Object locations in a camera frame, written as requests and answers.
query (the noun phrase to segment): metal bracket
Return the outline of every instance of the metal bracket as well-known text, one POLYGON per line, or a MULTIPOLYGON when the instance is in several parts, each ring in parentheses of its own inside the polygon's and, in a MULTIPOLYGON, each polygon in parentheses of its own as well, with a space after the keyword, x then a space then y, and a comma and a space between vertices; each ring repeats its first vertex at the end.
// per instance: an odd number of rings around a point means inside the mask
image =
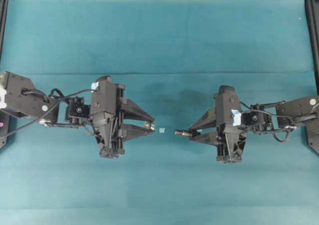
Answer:
MULTIPOLYGON (((8 8, 9 0, 0 0, 0 60, 2 54, 3 36, 5 29, 5 19, 8 8)), ((0 136, 3 136, 9 131, 10 115, 0 111, 0 136)), ((7 137, 0 139, 0 149, 3 148, 7 143, 7 137)))

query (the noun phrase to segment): black cable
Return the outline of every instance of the black cable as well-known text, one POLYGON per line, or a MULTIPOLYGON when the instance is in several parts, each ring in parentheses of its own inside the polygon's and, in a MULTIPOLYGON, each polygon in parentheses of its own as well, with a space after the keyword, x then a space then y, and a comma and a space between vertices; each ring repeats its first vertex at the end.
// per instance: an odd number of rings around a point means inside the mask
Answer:
POLYGON ((315 111, 315 109, 316 109, 318 106, 319 106, 319 103, 316 104, 314 107, 312 107, 312 109, 310 110, 310 112, 309 112, 308 114, 306 114, 305 116, 311 115, 311 114, 315 111))
POLYGON ((279 139, 275 133, 273 134, 273 136, 274 136, 274 138, 275 138, 278 142, 284 143, 284 142, 287 142, 287 141, 289 140, 290 131, 287 131, 287 132, 286 132, 286 137, 284 138, 284 140, 279 139))
POLYGON ((244 102, 239 102, 239 103, 241 103, 242 105, 244 105, 247 109, 250 109, 250 107, 247 105, 247 104, 245 104, 244 102))
POLYGON ((78 92, 76 92, 76 93, 69 94, 69 95, 67 95, 67 96, 65 96, 65 97, 63 97, 63 98, 58 99, 58 101, 57 101, 48 111, 46 111, 43 115, 41 115, 40 117, 38 117, 38 118, 35 119, 35 120, 32 120, 31 122, 29 122, 29 123, 27 123, 27 124, 25 124, 25 125, 22 125, 21 127, 17 128, 17 129, 12 130, 11 132, 8 132, 8 133, 5 134, 5 135, 2 135, 2 136, 0 137, 0 139, 3 139, 3 138, 8 137, 8 136, 10 136, 10 135, 12 135, 12 134, 15 134, 16 132, 18 132, 18 131, 20 131, 20 130, 22 130, 22 129, 25 129, 26 127, 31 126, 32 124, 34 124, 34 123, 40 121, 40 120, 43 119, 45 116, 47 116, 47 115, 48 115, 59 103, 61 103, 63 100, 68 99, 68 98, 70 98, 70 97, 73 97, 73 96, 75 96, 75 95, 81 94, 81 93, 83 93, 83 92, 94 92, 94 91, 96 91, 96 90, 95 90, 95 89, 83 89, 83 90, 80 90, 80 91, 78 91, 78 92))
POLYGON ((83 127, 84 127, 84 129, 86 130, 86 132, 87 132, 89 135, 95 136, 95 137, 97 137, 97 138, 99 138, 99 139, 102 139, 102 136, 96 134, 95 132, 90 131, 90 130, 86 127, 86 123, 85 123, 85 122, 83 123, 83 127))
POLYGON ((23 95, 28 95, 28 94, 36 94, 39 95, 41 97, 43 97, 43 100, 45 102, 49 102, 48 98, 46 97, 45 93, 43 93, 41 90, 38 89, 29 89, 29 90, 25 90, 22 92, 23 95))
MULTIPOLYGON (((50 94, 49 94, 49 97, 53 97, 53 98, 64 98, 64 94, 61 92, 61 90, 57 89, 57 88, 54 88, 51 90, 50 94)), ((64 100, 63 102, 65 102, 66 104, 70 104, 70 101, 68 100, 64 100)))
POLYGON ((270 112, 267 112, 265 110, 260 110, 260 109, 246 110, 246 111, 243 111, 242 114, 246 114, 246 113, 250 113, 250 112, 258 112, 258 113, 268 114, 268 115, 279 117, 279 118, 292 118, 291 116, 272 114, 270 112))

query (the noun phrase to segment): black metal frame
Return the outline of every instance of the black metal frame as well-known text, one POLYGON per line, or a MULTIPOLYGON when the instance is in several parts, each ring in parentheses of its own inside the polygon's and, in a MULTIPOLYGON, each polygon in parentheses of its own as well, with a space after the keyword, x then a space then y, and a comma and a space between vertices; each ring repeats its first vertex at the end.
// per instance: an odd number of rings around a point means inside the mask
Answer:
POLYGON ((319 94, 319 0, 305 0, 305 10, 313 51, 317 93, 319 94))
MULTIPOLYGON (((0 0, 0 60, 2 55, 2 45, 5 29, 6 13, 9 0, 0 0)), ((0 137, 9 131, 10 116, 0 111, 0 137)), ((0 139, 0 149, 7 144, 7 137, 0 139)))

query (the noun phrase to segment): teal fabric surface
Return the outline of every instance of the teal fabric surface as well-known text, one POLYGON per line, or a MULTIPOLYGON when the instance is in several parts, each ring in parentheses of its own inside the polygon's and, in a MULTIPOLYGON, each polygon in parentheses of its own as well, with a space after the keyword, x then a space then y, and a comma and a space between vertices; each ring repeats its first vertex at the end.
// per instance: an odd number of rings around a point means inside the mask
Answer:
POLYGON ((20 131, 0 151, 1 224, 318 223, 319 157, 302 129, 285 144, 249 134, 229 166, 173 135, 222 84, 247 104, 316 94, 304 0, 10 0, 0 68, 45 93, 110 74, 157 126, 118 160, 83 129, 20 131))
MULTIPOLYGON (((97 76, 29 77, 46 93, 58 87, 68 94, 97 76)), ((21 131, 0 152, 3 224, 279 225, 286 217, 315 224, 319 159, 300 129, 286 144, 250 134, 244 161, 233 166, 215 161, 215 147, 173 134, 214 106, 221 84, 237 88, 246 103, 290 100, 316 93, 312 72, 114 75, 113 81, 126 84, 125 95, 156 118, 156 133, 126 142, 123 157, 107 160, 82 129, 21 131)))
POLYGON ((312 71, 304 0, 10 0, 1 69, 312 71))

